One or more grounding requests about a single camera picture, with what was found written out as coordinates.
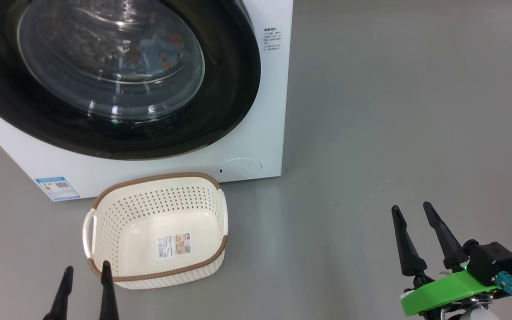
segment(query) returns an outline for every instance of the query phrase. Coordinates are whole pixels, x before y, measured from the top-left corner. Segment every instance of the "washing machine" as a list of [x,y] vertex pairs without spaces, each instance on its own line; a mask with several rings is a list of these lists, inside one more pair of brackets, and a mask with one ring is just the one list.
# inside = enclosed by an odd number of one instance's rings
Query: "washing machine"
[[0,146],[53,201],[280,176],[292,0],[0,0]]

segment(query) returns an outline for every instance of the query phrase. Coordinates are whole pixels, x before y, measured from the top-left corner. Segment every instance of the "product label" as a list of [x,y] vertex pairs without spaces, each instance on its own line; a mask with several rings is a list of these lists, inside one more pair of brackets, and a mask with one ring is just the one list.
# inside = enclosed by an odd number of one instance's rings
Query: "product label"
[[166,259],[187,253],[191,253],[190,233],[157,238],[157,259]]
[[282,44],[282,31],[277,28],[264,29],[264,51],[280,49]]
[[80,198],[69,182],[62,176],[56,178],[36,179],[37,184],[51,197],[53,201]]

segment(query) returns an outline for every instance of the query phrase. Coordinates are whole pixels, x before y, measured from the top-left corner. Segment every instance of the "gray floor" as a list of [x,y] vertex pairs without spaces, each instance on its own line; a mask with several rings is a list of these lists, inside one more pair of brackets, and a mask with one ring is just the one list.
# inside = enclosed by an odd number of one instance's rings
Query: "gray floor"
[[[393,204],[431,276],[425,200],[460,241],[512,250],[512,1],[296,0],[291,57],[283,176],[227,184],[221,270],[117,288],[121,319],[402,319]],[[0,319],[41,319],[67,265],[69,319],[98,318],[91,202],[50,202],[0,149]]]

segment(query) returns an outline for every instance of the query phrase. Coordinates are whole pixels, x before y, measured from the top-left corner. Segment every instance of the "perforated basket wall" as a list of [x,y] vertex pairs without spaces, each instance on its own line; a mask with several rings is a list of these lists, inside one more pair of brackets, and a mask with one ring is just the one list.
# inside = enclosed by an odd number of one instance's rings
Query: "perforated basket wall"
[[[208,259],[145,275],[122,272],[119,259],[125,228],[137,223],[150,223],[157,217],[195,211],[213,217],[218,225],[220,247],[211,252]],[[91,221],[94,221],[93,230],[90,230]],[[89,232],[92,232],[92,241],[89,241]],[[222,264],[227,239],[228,212],[224,193],[214,178],[201,173],[151,176],[116,184],[98,196],[83,229],[84,250],[91,270],[100,277],[98,268],[108,260],[114,282],[128,289],[159,288],[212,275]]]

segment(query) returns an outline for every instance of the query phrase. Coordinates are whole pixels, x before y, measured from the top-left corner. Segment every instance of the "white plastic basket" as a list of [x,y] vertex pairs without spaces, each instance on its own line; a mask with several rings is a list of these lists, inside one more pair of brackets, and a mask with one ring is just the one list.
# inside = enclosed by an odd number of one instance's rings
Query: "white plastic basket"
[[201,173],[116,184],[98,196],[83,226],[91,270],[100,277],[108,260],[114,282],[128,289],[212,275],[222,264],[227,238],[224,193],[214,178]]

